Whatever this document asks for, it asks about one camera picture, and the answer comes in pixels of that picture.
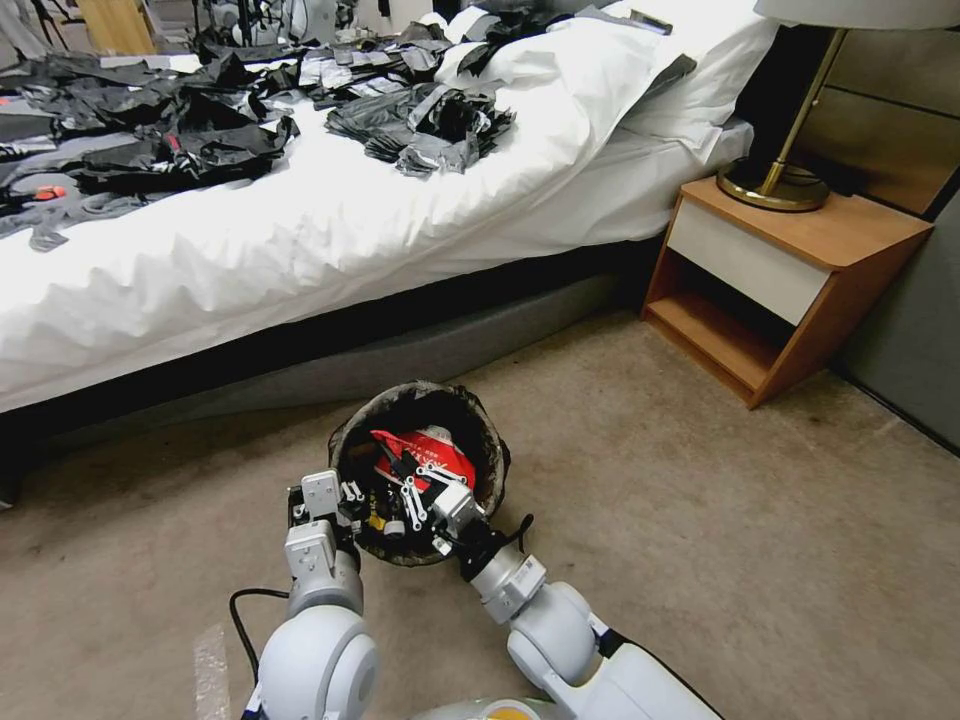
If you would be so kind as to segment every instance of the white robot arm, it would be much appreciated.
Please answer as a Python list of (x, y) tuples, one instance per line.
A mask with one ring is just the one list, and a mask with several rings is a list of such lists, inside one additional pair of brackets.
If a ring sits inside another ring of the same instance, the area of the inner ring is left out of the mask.
[[(310, 475), (301, 485), (301, 512), (309, 514), (309, 522), (293, 525), (287, 537), (295, 580), (289, 619), (274, 632), (260, 661), (263, 715), (268, 720), (358, 720), (378, 669), (376, 647), (361, 617), (359, 555), (350, 521), (337, 509), (336, 471)], [(546, 582), (543, 565), (514, 547), (519, 539), (522, 548), (526, 521), (506, 537), (490, 528), (466, 487), (445, 483), (434, 497), (429, 506), (434, 545), (457, 556), (461, 576), (480, 594), (488, 614), (509, 625), (507, 652), (556, 703), (551, 717), (719, 720), (664, 664), (605, 625), (573, 587)], [(599, 667), (586, 677), (597, 654)], [(526, 711), (536, 717), (529, 707)], [(439, 709), (423, 717), (475, 716), (462, 713)]]

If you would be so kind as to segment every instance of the nightstand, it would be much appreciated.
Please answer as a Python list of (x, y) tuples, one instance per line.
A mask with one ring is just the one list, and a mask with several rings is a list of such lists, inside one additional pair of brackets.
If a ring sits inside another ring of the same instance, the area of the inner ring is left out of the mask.
[(822, 368), (932, 226), (862, 197), (779, 213), (680, 188), (643, 317), (754, 408)]

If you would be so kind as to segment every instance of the red bag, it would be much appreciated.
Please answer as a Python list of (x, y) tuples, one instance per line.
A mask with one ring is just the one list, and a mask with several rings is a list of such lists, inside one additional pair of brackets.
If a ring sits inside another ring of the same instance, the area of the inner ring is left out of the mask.
[[(418, 465), (426, 465), (429, 462), (466, 477), (467, 487), (470, 488), (471, 492), (473, 491), (473, 486), (477, 482), (477, 471), (473, 467), (473, 463), (463, 454), (463, 451), (454, 444), (453, 438), (446, 428), (429, 425), (420, 430), (401, 433), (400, 435), (393, 435), (386, 430), (371, 430), (370, 434), (390, 448), (390, 452), (397, 457), (400, 457), (406, 450), (414, 457)], [(398, 478), (394, 475), (386, 455), (380, 456), (373, 469), (387, 480), (396, 480), (397, 482), (403, 482), (404, 480), (404, 478)], [(429, 487), (419, 477), (414, 477), (414, 483), (420, 492)]]

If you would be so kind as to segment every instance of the lamp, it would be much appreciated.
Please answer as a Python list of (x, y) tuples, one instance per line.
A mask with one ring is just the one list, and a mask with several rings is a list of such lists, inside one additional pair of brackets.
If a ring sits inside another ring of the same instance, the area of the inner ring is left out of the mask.
[(787, 158), (848, 30), (928, 30), (960, 24), (960, 0), (757, 0), (754, 10), (786, 24), (832, 27), (833, 35), (810, 88), (773, 163), (741, 158), (717, 174), (717, 185), (741, 202), (805, 212), (823, 205), (830, 188)]

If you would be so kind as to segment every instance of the lamp stand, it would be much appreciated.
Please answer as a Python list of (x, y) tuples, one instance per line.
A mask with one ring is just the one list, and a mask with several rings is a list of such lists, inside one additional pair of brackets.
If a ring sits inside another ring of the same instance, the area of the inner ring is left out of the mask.
[(833, 31), (817, 74), (810, 83), (777, 159), (768, 165), (749, 157), (740, 158), (717, 173), (717, 185), (727, 195), (749, 205), (782, 212), (816, 210), (826, 202), (830, 188), (809, 170), (788, 164), (787, 157), (807, 115), (817, 103), (820, 90), (846, 34), (847, 31), (842, 28)]

